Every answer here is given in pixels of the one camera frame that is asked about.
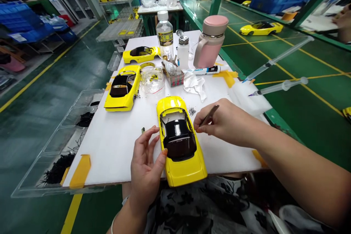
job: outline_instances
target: clear plastic bag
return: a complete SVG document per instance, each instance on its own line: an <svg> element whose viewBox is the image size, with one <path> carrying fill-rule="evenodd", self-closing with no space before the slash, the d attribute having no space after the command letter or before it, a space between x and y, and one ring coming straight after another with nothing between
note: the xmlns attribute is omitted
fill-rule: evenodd
<svg viewBox="0 0 351 234"><path fill-rule="evenodd" d="M165 86L162 68L144 68L141 74L142 90L154 94Z"/></svg>
<svg viewBox="0 0 351 234"><path fill-rule="evenodd" d="M141 4L146 8L154 7L157 5L155 0L141 0Z"/></svg>
<svg viewBox="0 0 351 234"><path fill-rule="evenodd" d="M167 5L167 0L158 0L158 5Z"/></svg>

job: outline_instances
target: small container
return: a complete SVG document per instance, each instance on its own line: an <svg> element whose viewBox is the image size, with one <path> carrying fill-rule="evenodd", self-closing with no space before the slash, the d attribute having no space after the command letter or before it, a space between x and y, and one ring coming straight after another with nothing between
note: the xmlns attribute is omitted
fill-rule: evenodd
<svg viewBox="0 0 351 234"><path fill-rule="evenodd" d="M162 62L163 74L166 76L166 79L171 87L176 87L184 84L184 73L181 71L180 74L170 75L165 68L165 64Z"/></svg>
<svg viewBox="0 0 351 234"><path fill-rule="evenodd" d="M178 61L180 69L189 68L189 38L181 36L178 44Z"/></svg>

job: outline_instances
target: water bottle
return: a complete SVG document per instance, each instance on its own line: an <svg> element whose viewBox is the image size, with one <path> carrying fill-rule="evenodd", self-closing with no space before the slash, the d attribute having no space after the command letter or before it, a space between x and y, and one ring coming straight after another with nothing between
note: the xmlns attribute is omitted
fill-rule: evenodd
<svg viewBox="0 0 351 234"><path fill-rule="evenodd" d="M181 36L178 44L178 61L180 69L189 68L189 38Z"/></svg>
<svg viewBox="0 0 351 234"><path fill-rule="evenodd" d="M173 26L168 21L168 11L158 11L156 33L160 45L161 57L167 56L168 60L173 60Z"/></svg>

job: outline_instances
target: right hand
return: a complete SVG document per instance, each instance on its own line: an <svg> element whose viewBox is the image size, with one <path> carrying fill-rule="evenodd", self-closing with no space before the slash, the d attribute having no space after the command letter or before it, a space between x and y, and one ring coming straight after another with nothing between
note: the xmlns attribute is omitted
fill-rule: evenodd
<svg viewBox="0 0 351 234"><path fill-rule="evenodd" d="M219 108L215 111L213 119L199 127L214 105L219 105ZM204 132L237 146L252 147L255 143L255 133L261 124L264 123L235 106L229 100L220 99L197 113L194 129L197 133Z"/></svg>

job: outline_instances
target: hand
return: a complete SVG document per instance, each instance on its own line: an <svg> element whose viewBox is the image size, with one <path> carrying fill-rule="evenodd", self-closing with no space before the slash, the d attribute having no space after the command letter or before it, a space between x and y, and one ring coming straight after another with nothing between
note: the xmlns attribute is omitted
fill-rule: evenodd
<svg viewBox="0 0 351 234"><path fill-rule="evenodd" d="M160 131L155 125L145 131L134 144L131 163L132 189L129 201L134 211L145 212L155 200L160 178L165 167L167 149L164 149L154 164L154 148L160 136L156 136L150 143L154 133Z"/></svg>
<svg viewBox="0 0 351 234"><path fill-rule="evenodd" d="M216 104L219 105L219 108L215 111L213 119L199 127L200 123ZM218 102L202 108L197 113L194 120L194 129L197 133L204 132L231 144L252 147L255 132L261 124L264 123L235 106L229 100L220 99Z"/></svg>

